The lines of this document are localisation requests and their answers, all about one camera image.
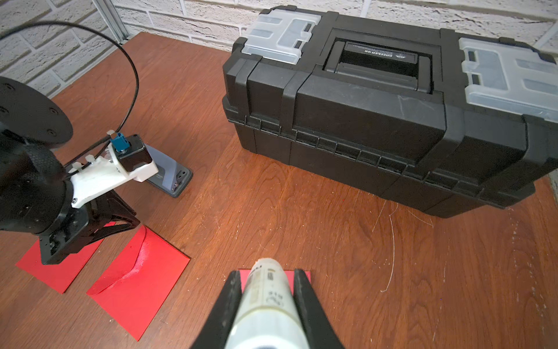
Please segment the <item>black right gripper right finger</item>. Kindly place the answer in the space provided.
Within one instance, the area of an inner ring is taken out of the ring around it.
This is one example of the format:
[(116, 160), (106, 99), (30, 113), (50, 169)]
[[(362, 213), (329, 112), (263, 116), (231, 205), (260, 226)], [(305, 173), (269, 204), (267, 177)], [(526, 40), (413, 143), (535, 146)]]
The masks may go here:
[(302, 269), (294, 271), (294, 302), (309, 348), (344, 349), (306, 273)]

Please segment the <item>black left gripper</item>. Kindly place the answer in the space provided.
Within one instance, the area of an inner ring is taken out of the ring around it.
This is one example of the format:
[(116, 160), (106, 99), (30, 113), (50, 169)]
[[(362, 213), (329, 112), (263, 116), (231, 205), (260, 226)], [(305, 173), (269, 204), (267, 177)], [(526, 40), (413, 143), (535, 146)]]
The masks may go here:
[(39, 236), (40, 261), (58, 265), (87, 245), (138, 227), (136, 212), (114, 190), (77, 209), (67, 206), (54, 229)]

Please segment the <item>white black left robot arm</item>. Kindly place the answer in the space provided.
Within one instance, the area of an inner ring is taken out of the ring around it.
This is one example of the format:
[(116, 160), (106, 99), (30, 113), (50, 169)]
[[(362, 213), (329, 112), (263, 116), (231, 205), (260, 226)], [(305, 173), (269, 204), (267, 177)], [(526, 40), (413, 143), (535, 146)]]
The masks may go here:
[(1, 229), (37, 236), (44, 265), (140, 223), (114, 190), (72, 206), (74, 185), (53, 153), (72, 136), (69, 118), (48, 97), (1, 78)]

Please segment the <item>white glue stick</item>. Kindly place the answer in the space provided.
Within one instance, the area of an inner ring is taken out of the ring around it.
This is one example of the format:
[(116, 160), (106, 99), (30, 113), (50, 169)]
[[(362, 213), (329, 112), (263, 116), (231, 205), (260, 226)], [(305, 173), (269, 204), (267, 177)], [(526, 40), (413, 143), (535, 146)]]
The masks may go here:
[(248, 275), (226, 348), (308, 348), (286, 273), (272, 258)]

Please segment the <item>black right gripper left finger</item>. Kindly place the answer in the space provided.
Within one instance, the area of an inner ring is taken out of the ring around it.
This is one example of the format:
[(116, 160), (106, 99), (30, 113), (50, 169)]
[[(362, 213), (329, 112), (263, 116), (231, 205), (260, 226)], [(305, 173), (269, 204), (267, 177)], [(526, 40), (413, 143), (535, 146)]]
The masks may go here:
[(191, 349), (223, 349), (233, 327), (241, 302), (241, 276), (238, 270), (230, 272), (198, 337)]

